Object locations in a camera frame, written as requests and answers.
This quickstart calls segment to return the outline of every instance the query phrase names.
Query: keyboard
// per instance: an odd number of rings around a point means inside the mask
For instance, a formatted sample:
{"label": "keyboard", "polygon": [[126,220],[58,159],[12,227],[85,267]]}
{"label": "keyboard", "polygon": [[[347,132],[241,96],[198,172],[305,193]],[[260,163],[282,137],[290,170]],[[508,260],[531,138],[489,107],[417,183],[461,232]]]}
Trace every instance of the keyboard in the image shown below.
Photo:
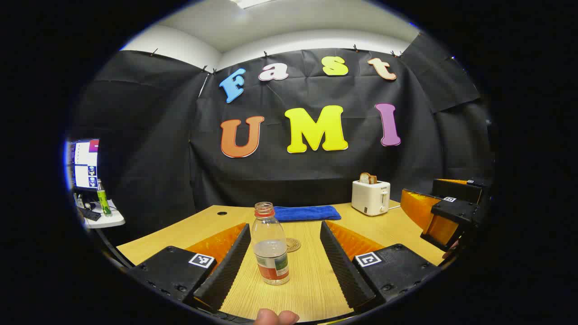
{"label": "keyboard", "polygon": [[97,221],[102,216],[100,213],[90,211],[88,209],[78,208],[78,210],[80,211],[83,217],[85,217],[86,219],[90,219],[92,221]]}

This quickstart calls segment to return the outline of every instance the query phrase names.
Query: light fixture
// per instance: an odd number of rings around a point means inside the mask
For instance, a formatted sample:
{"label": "light fixture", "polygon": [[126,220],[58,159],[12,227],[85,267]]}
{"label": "light fixture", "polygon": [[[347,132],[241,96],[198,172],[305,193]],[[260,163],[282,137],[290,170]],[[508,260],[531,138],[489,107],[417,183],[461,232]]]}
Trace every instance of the light fixture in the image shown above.
{"label": "light fixture", "polygon": [[231,0],[232,2],[236,3],[242,9],[249,8],[255,5],[260,5],[265,2],[273,1],[273,0]]}

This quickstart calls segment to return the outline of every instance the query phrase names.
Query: toaster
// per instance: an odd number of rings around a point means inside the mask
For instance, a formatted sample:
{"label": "toaster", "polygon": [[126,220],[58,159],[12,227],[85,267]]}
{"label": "toaster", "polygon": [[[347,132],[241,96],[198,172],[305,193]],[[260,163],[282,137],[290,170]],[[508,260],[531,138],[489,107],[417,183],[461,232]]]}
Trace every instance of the toaster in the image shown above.
{"label": "toaster", "polygon": [[388,182],[377,181],[376,184],[353,181],[351,206],[368,215],[377,216],[386,213],[390,206],[391,185]]}

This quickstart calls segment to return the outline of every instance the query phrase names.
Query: blue towel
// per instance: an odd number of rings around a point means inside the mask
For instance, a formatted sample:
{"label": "blue towel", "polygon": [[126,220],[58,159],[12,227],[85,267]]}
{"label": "blue towel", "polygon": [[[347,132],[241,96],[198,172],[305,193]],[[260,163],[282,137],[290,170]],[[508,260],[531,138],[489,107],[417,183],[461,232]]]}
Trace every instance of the blue towel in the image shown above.
{"label": "blue towel", "polygon": [[299,208],[275,207],[275,218],[283,221],[339,220],[341,216],[333,206],[303,206]]}

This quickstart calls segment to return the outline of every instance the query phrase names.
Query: green bottle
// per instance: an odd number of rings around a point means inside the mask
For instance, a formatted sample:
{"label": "green bottle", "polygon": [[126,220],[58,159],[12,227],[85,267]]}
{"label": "green bottle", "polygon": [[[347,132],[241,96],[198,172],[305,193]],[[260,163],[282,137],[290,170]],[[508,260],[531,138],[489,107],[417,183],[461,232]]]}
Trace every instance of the green bottle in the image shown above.
{"label": "green bottle", "polygon": [[106,217],[110,217],[112,212],[110,211],[110,207],[108,206],[108,201],[106,200],[106,193],[105,189],[102,187],[102,181],[98,179],[98,189],[97,189],[98,201],[102,205],[102,213],[105,214]]}

